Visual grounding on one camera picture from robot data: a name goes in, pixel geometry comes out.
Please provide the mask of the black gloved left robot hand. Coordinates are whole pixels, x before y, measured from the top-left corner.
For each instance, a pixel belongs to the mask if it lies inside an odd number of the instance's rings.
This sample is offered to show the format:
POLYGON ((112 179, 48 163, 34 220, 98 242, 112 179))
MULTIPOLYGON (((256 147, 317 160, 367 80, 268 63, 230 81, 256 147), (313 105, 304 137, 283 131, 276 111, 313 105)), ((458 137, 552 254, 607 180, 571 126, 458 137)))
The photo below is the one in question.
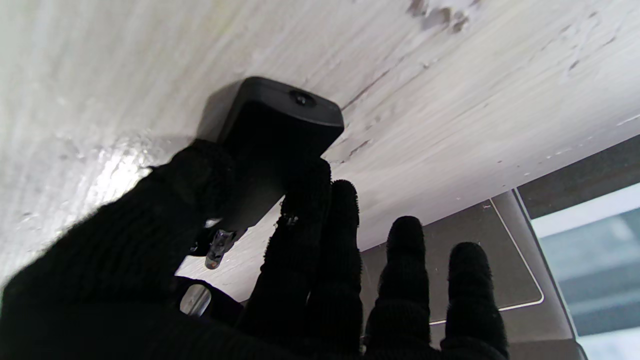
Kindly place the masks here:
POLYGON ((176 271, 234 186, 233 160, 196 139, 60 236, 6 284, 3 360, 507 360, 482 247, 448 265, 445 337, 431 346, 423 227, 394 221, 361 351, 358 196, 299 159, 260 275, 234 325, 181 312, 176 271))

